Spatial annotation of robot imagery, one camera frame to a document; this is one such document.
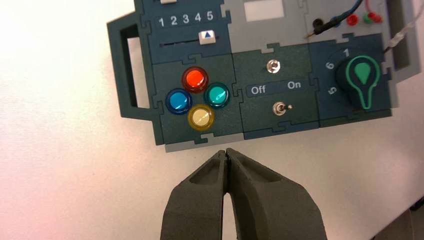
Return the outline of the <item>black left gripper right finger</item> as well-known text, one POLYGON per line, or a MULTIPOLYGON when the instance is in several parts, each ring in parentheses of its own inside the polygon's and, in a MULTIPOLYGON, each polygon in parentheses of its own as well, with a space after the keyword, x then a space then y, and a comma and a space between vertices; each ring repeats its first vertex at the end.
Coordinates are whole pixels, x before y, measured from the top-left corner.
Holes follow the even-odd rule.
POLYGON ((325 240, 321 211, 308 191, 232 148, 228 193, 239 240, 325 240))

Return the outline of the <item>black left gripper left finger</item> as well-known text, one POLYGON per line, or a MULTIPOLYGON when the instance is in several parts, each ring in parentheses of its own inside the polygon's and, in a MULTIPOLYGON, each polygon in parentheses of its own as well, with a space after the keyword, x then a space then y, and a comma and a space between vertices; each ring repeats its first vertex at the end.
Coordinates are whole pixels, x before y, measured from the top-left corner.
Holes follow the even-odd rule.
POLYGON ((160 239, 222 239, 228 166, 226 152, 219 150, 173 188, 163 213, 160 239))

